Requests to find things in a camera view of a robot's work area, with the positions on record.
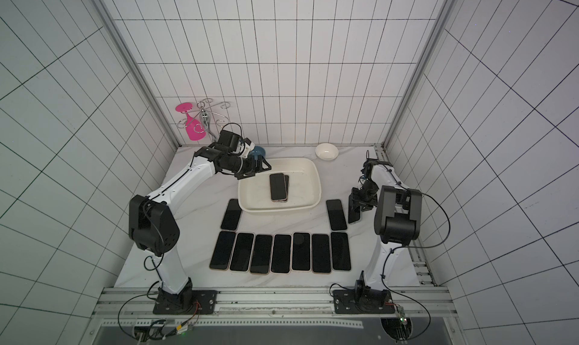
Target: phone screen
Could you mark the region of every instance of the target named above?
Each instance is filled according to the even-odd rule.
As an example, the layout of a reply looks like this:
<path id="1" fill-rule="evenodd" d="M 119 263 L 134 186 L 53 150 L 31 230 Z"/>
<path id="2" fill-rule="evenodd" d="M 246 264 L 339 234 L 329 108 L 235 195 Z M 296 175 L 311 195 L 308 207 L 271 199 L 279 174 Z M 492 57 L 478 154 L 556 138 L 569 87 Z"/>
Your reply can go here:
<path id="1" fill-rule="evenodd" d="M 221 229 L 235 231 L 241 216 L 242 208 L 239 206 L 239 202 L 236 198 L 230 199 L 223 220 L 221 221 Z"/>
<path id="2" fill-rule="evenodd" d="M 276 234 L 273 239 L 273 252 L 271 253 L 271 272 L 289 273 L 291 256 L 291 236 L 289 234 Z"/>
<path id="3" fill-rule="evenodd" d="M 332 240 L 332 268 L 337 271 L 350 271 L 350 245 L 345 232 L 330 233 Z"/>
<path id="4" fill-rule="evenodd" d="M 235 232 L 221 231 L 217 236 L 217 243 L 209 262 L 209 268 L 214 270 L 226 270 L 231 258 L 231 250 L 235 242 Z"/>
<path id="5" fill-rule="evenodd" d="M 328 208 L 329 227 L 333 231 L 341 231 L 348 228 L 346 225 L 346 217 L 344 217 L 344 209 L 342 208 L 342 201 L 339 199 L 331 199 L 326 201 L 326 208 Z"/>
<path id="6" fill-rule="evenodd" d="M 358 222 L 360 220 L 360 208 L 354 208 L 352 195 L 348 197 L 348 223 Z"/>
<path id="7" fill-rule="evenodd" d="M 327 234 L 312 234 L 312 272 L 330 273 L 331 271 L 329 236 Z"/>
<path id="8" fill-rule="evenodd" d="M 250 268 L 251 248 L 253 247 L 253 233 L 237 233 L 237 240 L 229 269 L 245 272 Z"/>
<path id="9" fill-rule="evenodd" d="M 269 175 L 269 186 L 271 189 L 271 200 L 283 201 L 288 197 L 286 189 L 286 179 L 283 173 Z"/>
<path id="10" fill-rule="evenodd" d="M 291 268 L 296 271 L 309 271 L 311 268 L 310 257 L 310 234 L 305 232 L 293 233 Z"/>
<path id="11" fill-rule="evenodd" d="M 251 273 L 268 274 L 272 242 L 273 236 L 268 234 L 258 234 L 255 236 L 254 252 L 253 255 L 251 255 Z"/>

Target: marble tabletop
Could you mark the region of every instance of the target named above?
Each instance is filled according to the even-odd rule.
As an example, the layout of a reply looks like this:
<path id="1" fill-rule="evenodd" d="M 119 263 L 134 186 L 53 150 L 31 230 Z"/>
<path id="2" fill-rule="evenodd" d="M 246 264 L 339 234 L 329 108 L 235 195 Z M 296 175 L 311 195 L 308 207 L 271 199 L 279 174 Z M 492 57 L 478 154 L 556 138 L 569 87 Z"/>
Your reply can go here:
<path id="1" fill-rule="evenodd" d="M 197 147 L 181 147 L 167 172 L 166 181 L 191 160 Z M 347 215 L 348 195 L 356 186 L 366 151 L 376 157 L 373 147 L 340 147 L 339 155 L 332 161 L 315 156 L 315 147 L 265 147 L 266 158 L 305 157 L 318 169 L 322 185 L 322 198 L 318 205 L 307 210 L 278 213 L 243 212 L 237 232 L 276 234 L 293 232 L 330 233 L 325 201 L 341 199 Z M 348 225 L 351 271 L 332 271 L 330 274 L 290 271 L 289 274 L 269 273 L 256 275 L 249 272 L 217 271 L 209 268 L 215 241 L 220 232 L 221 220 L 230 198 L 237 198 L 237 180 L 228 175 L 216 174 L 202 183 L 175 213 L 181 236 L 177 249 L 185 273 L 191 277 L 193 287 L 238 286 L 329 286 L 340 283 L 353 286 L 360 271 L 370 261 L 377 242 L 373 229 L 375 209 L 364 212 L 362 219 Z M 133 245 L 115 287 L 149 287 L 159 278 L 154 271 L 143 268 L 146 254 Z M 403 249 L 388 276 L 389 286 L 418 286 L 414 267 L 407 249 Z"/>

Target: stacked phones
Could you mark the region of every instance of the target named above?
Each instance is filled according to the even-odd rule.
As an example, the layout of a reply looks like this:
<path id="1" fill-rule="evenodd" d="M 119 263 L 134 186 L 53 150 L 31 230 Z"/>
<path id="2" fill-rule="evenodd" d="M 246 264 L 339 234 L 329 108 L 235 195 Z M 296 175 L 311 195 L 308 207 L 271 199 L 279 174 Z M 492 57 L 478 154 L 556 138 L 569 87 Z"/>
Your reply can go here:
<path id="1" fill-rule="evenodd" d="M 221 231 L 217 236 L 217 243 L 209 262 L 209 268 L 214 270 L 226 270 L 229 267 L 231 251 L 235 242 L 235 232 Z"/>
<path id="2" fill-rule="evenodd" d="M 289 175 L 275 173 L 269 175 L 269 186 L 271 189 L 271 200 L 274 202 L 285 202 L 288 199 L 288 187 L 290 184 Z"/>

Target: black cable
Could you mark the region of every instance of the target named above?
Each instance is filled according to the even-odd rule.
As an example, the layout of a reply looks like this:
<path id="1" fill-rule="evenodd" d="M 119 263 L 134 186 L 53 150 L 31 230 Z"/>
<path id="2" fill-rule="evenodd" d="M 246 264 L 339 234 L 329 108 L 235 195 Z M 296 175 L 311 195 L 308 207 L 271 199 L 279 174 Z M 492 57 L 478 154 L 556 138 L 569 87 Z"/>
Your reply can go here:
<path id="1" fill-rule="evenodd" d="M 149 294 L 150 294 L 151 289 L 152 289 L 153 286 L 155 286 L 157 283 L 159 283 L 159 282 L 157 281 L 157 282 L 153 283 L 153 284 L 149 287 L 149 290 L 147 291 L 147 293 L 143 293 L 142 295 L 137 295 L 137 296 L 135 296 L 135 297 L 132 297 L 132 298 L 126 300 L 125 303 L 120 307 L 119 312 L 118 312 L 117 315 L 116 315 L 117 324 L 119 324 L 120 330 L 121 330 L 123 333 L 125 333 L 125 335 L 127 335 L 128 337 L 130 337 L 130 338 L 132 338 L 132 339 L 134 339 L 134 340 L 139 341 L 139 339 L 137 339 L 135 336 L 133 336 L 133 335 L 129 334 L 128 332 L 126 332 L 126 331 L 123 329 L 123 327 L 120 326 L 120 312 L 123 311 L 123 307 L 124 307 L 126 304 L 128 304 L 128 302 L 131 301 L 131 300 L 134 300 L 134 299 L 139 298 L 139 297 L 141 297 L 141 296 L 147 296 L 147 298 L 149 298 Z"/>
<path id="2" fill-rule="evenodd" d="M 328 289 L 329 295 L 330 295 L 331 297 L 334 297 L 334 296 L 332 295 L 332 287 L 333 287 L 333 286 L 340 286 L 340 287 L 343 288 L 344 290 L 354 291 L 353 288 L 346 288 L 346 287 L 342 286 L 342 285 L 339 284 L 339 283 L 332 283 L 331 285 L 329 285 L 329 289 Z"/>
<path id="3" fill-rule="evenodd" d="M 163 340 L 164 336 L 170 336 L 169 334 L 167 335 L 163 335 L 163 329 L 165 328 L 165 323 L 167 322 L 166 318 L 162 318 L 159 320 L 155 320 L 153 322 L 150 323 L 149 328 L 147 329 L 147 336 L 149 339 L 151 340 Z M 155 330 L 155 333 L 151 334 L 150 330 L 153 328 L 153 326 L 155 326 L 156 324 L 163 324 L 163 326 L 161 326 L 160 328 Z"/>
<path id="4" fill-rule="evenodd" d="M 384 279 L 386 278 L 386 276 L 384 276 L 384 270 L 386 269 L 386 262 L 388 261 L 388 258 L 390 257 L 390 255 L 393 254 L 394 251 L 397 250 L 398 248 L 433 248 L 433 247 L 437 247 L 437 246 L 440 246 L 441 244 L 443 244 L 443 243 L 445 242 L 445 240 L 448 239 L 448 236 L 451 234 L 451 219 L 448 218 L 448 214 L 446 213 L 446 211 L 444 210 L 444 208 L 442 207 L 442 205 L 440 205 L 440 203 L 438 203 L 438 202 L 436 201 L 436 199 L 432 198 L 430 195 L 428 195 L 428 194 L 426 194 L 426 193 L 422 193 L 422 195 L 427 196 L 427 197 L 429 197 L 430 199 L 432 199 L 432 200 L 434 201 L 434 203 L 436 203 L 436 204 L 438 205 L 438 207 L 440 207 L 440 209 L 442 209 L 444 215 L 446 216 L 446 220 L 448 221 L 448 233 L 446 233 L 446 237 L 444 237 L 444 240 L 442 240 L 440 243 L 435 244 L 435 245 L 432 245 L 432 246 L 420 247 L 420 246 L 403 246 L 403 245 L 401 245 L 401 246 L 399 246 L 399 247 L 391 248 L 391 249 L 390 249 L 390 252 L 389 252 L 388 255 L 386 256 L 386 259 L 384 260 L 384 264 L 382 265 L 382 274 L 381 274 L 381 276 L 380 276 L 380 278 L 381 278 L 381 280 L 382 280 L 382 284 L 384 285 L 384 287 L 385 287 L 388 291 L 397 293 L 397 294 L 399 294 L 399 295 L 401 295 L 401 296 L 404 296 L 404 297 L 406 297 L 406 298 L 408 298 L 408 299 L 416 302 L 418 305 L 421 305 L 422 308 L 426 311 L 426 313 L 427 313 L 428 316 L 429 316 L 429 323 L 426 325 L 426 327 L 424 328 L 423 331 L 421 331 L 418 335 L 415 335 L 415 336 L 412 336 L 412 337 L 408 337 L 408 338 L 406 338 L 406 339 L 404 339 L 404 340 L 416 339 L 416 338 L 419 337 L 420 335 L 424 334 L 424 332 L 430 327 L 430 323 L 431 323 L 431 321 L 432 321 L 432 317 L 430 316 L 429 310 L 428 310 L 423 304 L 421 304 L 420 302 L 418 302 L 417 300 L 415 300 L 415 299 L 413 299 L 413 298 L 411 298 L 411 297 L 409 297 L 409 296 L 404 295 L 403 293 L 400 293 L 400 292 L 396 292 L 396 291 L 394 291 L 394 290 L 391 290 L 388 286 L 386 286 L 386 283 L 384 283 Z"/>
<path id="5" fill-rule="evenodd" d="M 161 265 L 161 263 L 163 263 L 163 259 L 165 258 L 165 241 L 163 240 L 163 236 L 161 235 L 161 232 L 159 232 L 159 229 L 157 228 L 156 225 L 153 224 L 153 221 L 150 218 L 150 215 L 148 213 L 148 208 L 146 208 L 147 205 L 149 205 L 149 203 L 152 202 L 152 200 L 148 200 L 147 203 L 145 203 L 145 205 L 143 205 L 143 214 L 145 215 L 145 217 L 147 217 L 147 219 L 149 219 L 150 225 L 153 226 L 153 228 L 155 228 L 155 230 L 157 231 L 159 238 L 161 239 L 161 245 L 162 245 L 162 250 L 163 253 L 161 254 L 161 261 L 159 261 L 159 264 L 155 265 L 155 261 L 153 261 L 153 256 L 149 255 L 147 257 L 145 257 L 145 259 L 143 260 L 143 267 L 147 270 L 147 271 L 156 271 L 157 275 L 159 278 L 161 278 L 161 275 L 159 274 L 159 271 L 157 270 L 159 268 L 159 266 Z M 153 263 L 153 268 L 149 269 L 147 267 L 147 259 L 150 258 L 150 261 Z"/>
<path id="6" fill-rule="evenodd" d="M 233 153 L 232 153 L 232 155 L 233 155 L 233 156 L 240 156 L 240 155 L 243 154 L 243 152 L 245 151 L 245 140 L 243 140 L 243 128 L 242 128 L 242 126 L 241 126 L 240 124 L 237 124 L 237 123 L 227 123 L 227 124 L 225 124 L 225 125 L 223 125 L 223 126 L 221 127 L 221 130 L 225 129 L 225 127 L 226 127 L 227 125 L 231 125 L 231 124 L 235 124 L 235 125 L 237 125 L 237 126 L 239 127 L 239 132 L 241 133 L 240 136 L 241 136 L 242 142 L 243 142 L 243 149 L 242 149 L 242 151 L 239 152 L 239 153 L 237 153 L 237 154 L 233 154 Z"/>

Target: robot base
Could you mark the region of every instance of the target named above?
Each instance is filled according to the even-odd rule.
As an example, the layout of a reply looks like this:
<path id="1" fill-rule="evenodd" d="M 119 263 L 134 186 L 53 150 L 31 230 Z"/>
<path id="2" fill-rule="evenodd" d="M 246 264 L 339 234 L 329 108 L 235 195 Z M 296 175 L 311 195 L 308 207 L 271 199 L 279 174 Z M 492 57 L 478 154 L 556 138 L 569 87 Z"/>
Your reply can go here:
<path id="1" fill-rule="evenodd" d="M 215 309 L 217 291 L 193 291 L 191 279 L 178 294 L 172 294 L 159 288 L 153 313 L 155 315 L 193 315 L 196 310 L 195 301 L 199 302 L 197 313 L 212 314 Z"/>
<path id="2" fill-rule="evenodd" d="M 358 303 L 354 299 L 354 291 L 334 290 L 334 311 L 337 314 L 393 314 L 396 307 L 385 305 L 379 300 L 363 296 Z M 392 297 L 387 296 L 386 301 L 392 301 Z"/>

